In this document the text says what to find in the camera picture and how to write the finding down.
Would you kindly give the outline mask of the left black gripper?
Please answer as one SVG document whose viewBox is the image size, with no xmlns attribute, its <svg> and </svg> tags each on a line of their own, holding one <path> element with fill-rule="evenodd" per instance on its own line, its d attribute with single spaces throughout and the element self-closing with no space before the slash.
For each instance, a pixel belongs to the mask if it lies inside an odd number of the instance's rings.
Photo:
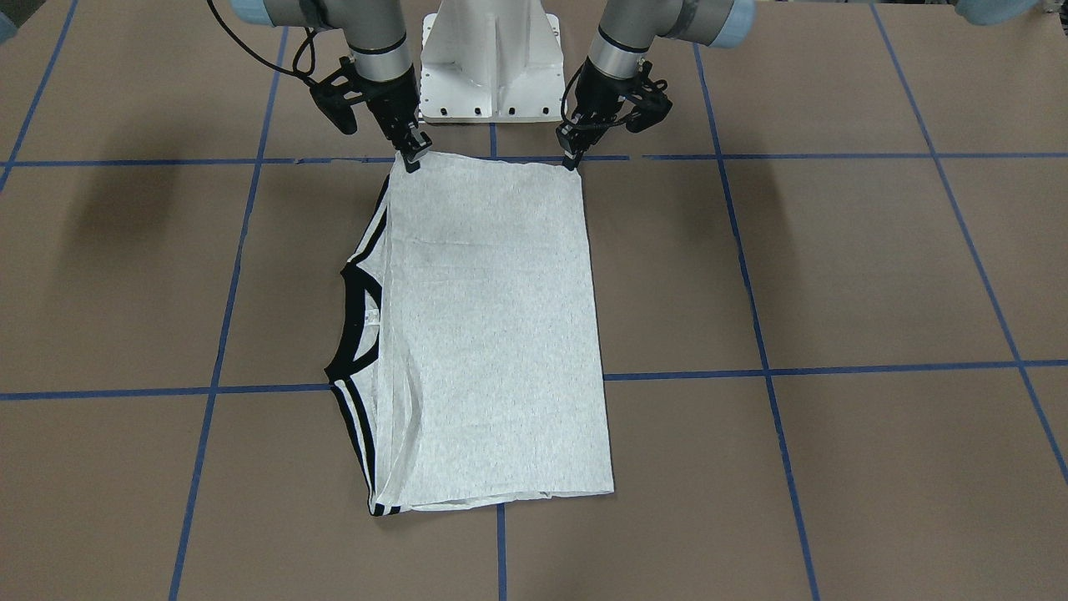
<svg viewBox="0 0 1068 601">
<path fill-rule="evenodd" d="M 637 106 L 625 117 L 618 118 L 626 100 L 633 100 L 645 77 L 645 61 L 637 61 L 637 72 L 625 79 L 607 76 L 587 58 L 574 84 L 576 107 L 572 116 L 564 118 L 556 128 L 557 144 L 563 152 L 562 164 L 575 171 L 585 153 L 582 137 L 597 137 L 607 129 L 624 125 L 628 132 L 640 133 L 645 129 L 643 115 Z"/>
</svg>

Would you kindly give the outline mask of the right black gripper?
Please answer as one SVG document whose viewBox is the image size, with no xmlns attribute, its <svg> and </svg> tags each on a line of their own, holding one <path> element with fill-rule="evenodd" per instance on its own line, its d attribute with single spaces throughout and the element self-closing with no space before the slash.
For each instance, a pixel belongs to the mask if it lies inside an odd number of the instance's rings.
<svg viewBox="0 0 1068 601">
<path fill-rule="evenodd" d="M 407 72 L 388 81 L 374 81 L 358 73 L 357 83 L 379 129 L 388 139 L 396 139 L 394 148 L 400 154 L 405 171 L 413 174 L 431 148 L 431 138 L 417 123 L 415 66 L 409 65 Z"/>
</svg>

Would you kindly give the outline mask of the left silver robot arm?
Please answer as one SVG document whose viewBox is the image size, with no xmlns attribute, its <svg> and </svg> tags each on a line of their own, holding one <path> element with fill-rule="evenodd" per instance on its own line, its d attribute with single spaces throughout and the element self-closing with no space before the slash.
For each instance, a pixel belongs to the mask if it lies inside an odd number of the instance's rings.
<svg viewBox="0 0 1068 601">
<path fill-rule="evenodd" d="M 563 167 L 576 170 L 604 133 L 624 127 L 640 133 L 668 117 L 668 81 L 651 79 L 646 57 L 657 38 L 706 47 L 740 45 L 755 22 L 755 1 L 609 1 L 590 51 L 566 83 L 557 144 Z"/>
</svg>

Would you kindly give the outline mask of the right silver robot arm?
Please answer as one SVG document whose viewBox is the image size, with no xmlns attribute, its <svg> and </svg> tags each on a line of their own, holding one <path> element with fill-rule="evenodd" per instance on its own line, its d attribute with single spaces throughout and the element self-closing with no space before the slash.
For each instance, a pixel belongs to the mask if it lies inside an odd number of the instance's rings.
<svg viewBox="0 0 1068 601">
<path fill-rule="evenodd" d="M 297 27 L 305 30 L 305 49 L 315 35 L 337 30 L 350 53 L 321 80 L 313 68 L 282 68 L 254 51 L 250 56 L 278 73 L 297 78 L 309 89 L 321 114 L 342 135 L 357 133 L 354 107 L 364 104 L 384 139 L 400 156 L 409 174 L 421 167 L 431 138 L 419 125 L 419 76 L 407 42 L 406 23 L 397 1 L 232 1 L 230 7 L 245 23 Z"/>
</svg>

